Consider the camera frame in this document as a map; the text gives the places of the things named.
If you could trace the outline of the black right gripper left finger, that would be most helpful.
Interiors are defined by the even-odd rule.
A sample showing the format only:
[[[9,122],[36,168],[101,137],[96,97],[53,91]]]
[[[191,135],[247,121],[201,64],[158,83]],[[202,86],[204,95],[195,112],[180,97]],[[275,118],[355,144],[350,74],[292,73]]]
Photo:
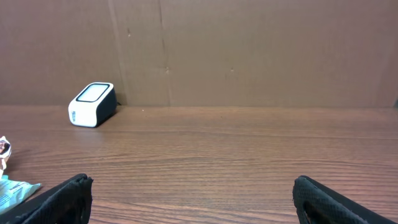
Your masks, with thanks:
[[[93,179],[77,174],[1,215],[3,224],[87,224]]]

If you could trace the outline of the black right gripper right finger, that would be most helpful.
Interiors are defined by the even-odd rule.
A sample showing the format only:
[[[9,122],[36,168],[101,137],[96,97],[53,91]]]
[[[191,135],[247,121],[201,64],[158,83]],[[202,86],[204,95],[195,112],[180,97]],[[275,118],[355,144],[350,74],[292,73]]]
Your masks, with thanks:
[[[396,224],[305,175],[292,195],[300,224]]]

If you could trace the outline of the teal tissue pack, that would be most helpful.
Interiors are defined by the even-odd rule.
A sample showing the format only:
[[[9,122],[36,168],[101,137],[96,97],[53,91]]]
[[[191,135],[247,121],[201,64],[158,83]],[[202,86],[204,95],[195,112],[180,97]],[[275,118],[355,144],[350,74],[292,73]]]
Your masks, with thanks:
[[[21,204],[41,188],[42,184],[30,184],[9,180],[7,175],[1,177],[1,214]]]

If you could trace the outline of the clear cookie wrapper bag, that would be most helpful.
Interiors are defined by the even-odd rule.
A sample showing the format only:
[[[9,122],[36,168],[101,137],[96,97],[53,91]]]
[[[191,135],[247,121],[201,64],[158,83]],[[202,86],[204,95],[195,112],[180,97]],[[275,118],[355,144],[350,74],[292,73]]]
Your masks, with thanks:
[[[1,169],[1,176],[2,176],[4,171],[7,168],[7,161],[11,156],[12,147],[11,147],[11,143],[6,139],[5,136],[1,137],[0,144],[1,144],[1,152],[0,152],[1,166],[0,166],[0,169]]]

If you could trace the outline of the white barcode scanner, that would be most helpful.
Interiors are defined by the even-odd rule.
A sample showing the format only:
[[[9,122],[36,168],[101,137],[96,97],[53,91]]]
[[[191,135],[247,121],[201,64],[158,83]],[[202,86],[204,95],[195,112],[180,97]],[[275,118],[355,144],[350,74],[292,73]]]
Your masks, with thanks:
[[[87,85],[68,105],[71,124],[95,128],[110,118],[118,105],[114,85],[93,82]]]

